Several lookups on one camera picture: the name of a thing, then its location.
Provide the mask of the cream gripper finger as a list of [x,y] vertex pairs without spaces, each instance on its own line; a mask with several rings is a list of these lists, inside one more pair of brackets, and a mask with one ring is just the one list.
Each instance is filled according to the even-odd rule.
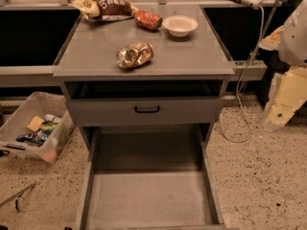
[[274,104],[265,118],[263,128],[267,131],[277,131],[284,127],[293,118],[294,114],[295,112],[291,107]]

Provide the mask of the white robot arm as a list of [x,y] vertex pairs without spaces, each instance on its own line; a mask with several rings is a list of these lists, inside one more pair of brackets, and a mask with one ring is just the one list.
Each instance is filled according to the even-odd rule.
[[270,100],[263,127],[276,131],[284,127],[307,102],[307,0],[302,0],[285,23],[266,36],[261,49],[277,51],[290,68],[272,80]]

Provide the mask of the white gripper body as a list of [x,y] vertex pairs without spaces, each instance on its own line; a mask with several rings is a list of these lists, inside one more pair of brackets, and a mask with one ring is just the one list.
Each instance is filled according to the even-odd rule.
[[291,66],[276,77],[276,90],[270,112],[283,113],[299,110],[307,101],[307,68]]

